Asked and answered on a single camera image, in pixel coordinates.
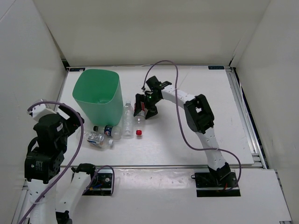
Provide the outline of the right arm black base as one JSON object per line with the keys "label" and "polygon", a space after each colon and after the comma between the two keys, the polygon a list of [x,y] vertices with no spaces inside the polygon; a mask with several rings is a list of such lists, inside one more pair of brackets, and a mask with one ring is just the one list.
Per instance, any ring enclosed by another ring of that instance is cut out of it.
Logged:
{"label": "right arm black base", "polygon": [[190,176],[195,181],[197,197],[240,197],[237,176],[232,171],[223,180],[217,181],[210,172],[195,172]]}

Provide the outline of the Pepsi label plastic bottle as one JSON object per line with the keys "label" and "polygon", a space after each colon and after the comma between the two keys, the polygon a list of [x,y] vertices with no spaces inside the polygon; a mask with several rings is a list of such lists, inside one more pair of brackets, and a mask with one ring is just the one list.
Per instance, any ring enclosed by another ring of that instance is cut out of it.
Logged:
{"label": "Pepsi label plastic bottle", "polygon": [[122,136],[122,129],[119,126],[94,126],[93,130],[115,140],[120,140]]}

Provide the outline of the clear plastic bottle white cap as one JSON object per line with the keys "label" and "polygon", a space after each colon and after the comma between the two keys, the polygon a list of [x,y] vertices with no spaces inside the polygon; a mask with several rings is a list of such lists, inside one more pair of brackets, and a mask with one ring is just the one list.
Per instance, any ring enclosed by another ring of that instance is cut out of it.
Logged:
{"label": "clear plastic bottle white cap", "polygon": [[123,136],[129,137],[133,135],[133,115],[134,110],[130,100],[127,100],[124,107],[123,107],[123,114],[122,114],[122,129],[123,129]]}

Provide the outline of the red label plastic bottle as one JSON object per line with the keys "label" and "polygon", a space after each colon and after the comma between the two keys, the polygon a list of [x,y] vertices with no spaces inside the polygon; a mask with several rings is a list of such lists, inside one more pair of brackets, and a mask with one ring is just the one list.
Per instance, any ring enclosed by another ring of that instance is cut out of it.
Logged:
{"label": "red label plastic bottle", "polygon": [[141,138],[145,128],[145,116],[144,117],[136,116],[134,118],[135,118],[135,134],[138,138]]}

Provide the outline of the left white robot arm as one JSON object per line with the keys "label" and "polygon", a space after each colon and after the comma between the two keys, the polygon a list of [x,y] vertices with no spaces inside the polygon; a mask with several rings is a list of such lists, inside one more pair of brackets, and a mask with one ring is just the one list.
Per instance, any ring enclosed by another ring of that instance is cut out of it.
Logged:
{"label": "left white robot arm", "polygon": [[61,164],[67,151],[67,140],[77,129],[81,130],[78,155],[83,142],[84,119],[71,107],[56,103],[69,117],[65,119],[49,108],[54,102],[34,103],[29,115],[37,121],[33,138],[27,149],[24,177],[28,183],[30,208],[24,217],[31,224],[72,224],[73,212],[87,187],[96,185],[96,167],[81,163],[71,167],[71,158],[64,169]]}

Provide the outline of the green plastic bin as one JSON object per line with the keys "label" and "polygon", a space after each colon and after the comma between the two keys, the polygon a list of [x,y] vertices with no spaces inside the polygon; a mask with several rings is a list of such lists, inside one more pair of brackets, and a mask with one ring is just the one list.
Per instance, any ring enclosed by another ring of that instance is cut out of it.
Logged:
{"label": "green plastic bin", "polygon": [[123,100],[118,73],[85,70],[79,76],[72,96],[93,124],[115,126],[120,122]]}

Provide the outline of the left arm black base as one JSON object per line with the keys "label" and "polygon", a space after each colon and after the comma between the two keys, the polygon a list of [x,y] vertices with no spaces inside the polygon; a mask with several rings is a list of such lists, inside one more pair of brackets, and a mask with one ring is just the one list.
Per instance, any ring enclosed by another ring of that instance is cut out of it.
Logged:
{"label": "left arm black base", "polygon": [[112,166],[104,165],[96,168],[91,182],[83,192],[83,196],[112,196],[114,194],[115,171]]}

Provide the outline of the blue white label clear bottle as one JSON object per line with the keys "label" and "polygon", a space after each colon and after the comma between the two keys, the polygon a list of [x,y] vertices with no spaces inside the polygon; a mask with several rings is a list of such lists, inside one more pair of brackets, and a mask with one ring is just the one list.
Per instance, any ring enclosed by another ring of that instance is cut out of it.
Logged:
{"label": "blue white label clear bottle", "polygon": [[87,131],[83,134],[83,147],[96,147],[100,149],[108,149],[114,146],[114,140],[105,134]]}

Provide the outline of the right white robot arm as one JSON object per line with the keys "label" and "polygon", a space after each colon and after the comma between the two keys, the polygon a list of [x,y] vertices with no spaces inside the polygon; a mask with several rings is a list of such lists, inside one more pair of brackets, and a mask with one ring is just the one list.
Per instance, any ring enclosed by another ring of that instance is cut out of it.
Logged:
{"label": "right white robot arm", "polygon": [[[170,82],[160,82],[156,76],[152,76],[146,81],[149,91],[143,94],[135,95],[135,112],[137,116],[142,109],[146,109],[146,119],[158,114],[156,104],[164,99],[173,102],[176,105],[179,128],[185,143],[195,151],[204,151],[207,157],[207,165],[210,174],[210,182],[214,186],[222,186],[224,190],[231,190],[236,187],[238,181],[232,181],[231,169],[222,152],[228,153],[227,150],[219,148],[214,132],[214,114],[203,94],[192,95],[177,89]],[[203,148],[197,149],[187,143],[183,133],[179,108],[185,112],[188,127],[198,136]]]}

